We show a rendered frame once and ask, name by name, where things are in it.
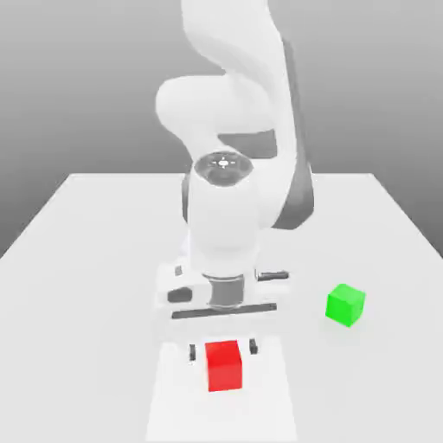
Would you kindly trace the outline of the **small red cube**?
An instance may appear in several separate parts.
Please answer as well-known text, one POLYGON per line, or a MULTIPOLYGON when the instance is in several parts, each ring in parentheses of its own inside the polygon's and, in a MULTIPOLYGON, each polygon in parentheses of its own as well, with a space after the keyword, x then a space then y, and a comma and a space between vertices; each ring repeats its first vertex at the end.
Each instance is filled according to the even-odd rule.
POLYGON ((205 343, 205 355, 209 392, 242 388, 242 360, 236 340, 205 343))

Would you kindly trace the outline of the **small green cube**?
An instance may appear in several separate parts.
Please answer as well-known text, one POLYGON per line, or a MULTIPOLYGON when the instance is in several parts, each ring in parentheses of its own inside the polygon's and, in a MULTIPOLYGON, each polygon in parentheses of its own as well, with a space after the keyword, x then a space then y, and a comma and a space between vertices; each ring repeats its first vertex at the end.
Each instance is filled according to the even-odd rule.
POLYGON ((363 313, 365 298, 365 292, 346 284, 339 284, 328 294, 325 316, 351 327, 363 313))

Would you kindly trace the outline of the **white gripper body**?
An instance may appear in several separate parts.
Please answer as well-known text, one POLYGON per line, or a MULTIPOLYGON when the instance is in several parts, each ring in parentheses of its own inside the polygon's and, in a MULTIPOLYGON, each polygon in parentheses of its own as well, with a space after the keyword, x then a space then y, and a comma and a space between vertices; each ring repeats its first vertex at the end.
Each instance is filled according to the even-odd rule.
POLYGON ((163 308, 163 337, 178 342, 258 337, 283 331, 288 318, 289 304, 281 299, 228 311, 190 309, 176 304, 163 308))

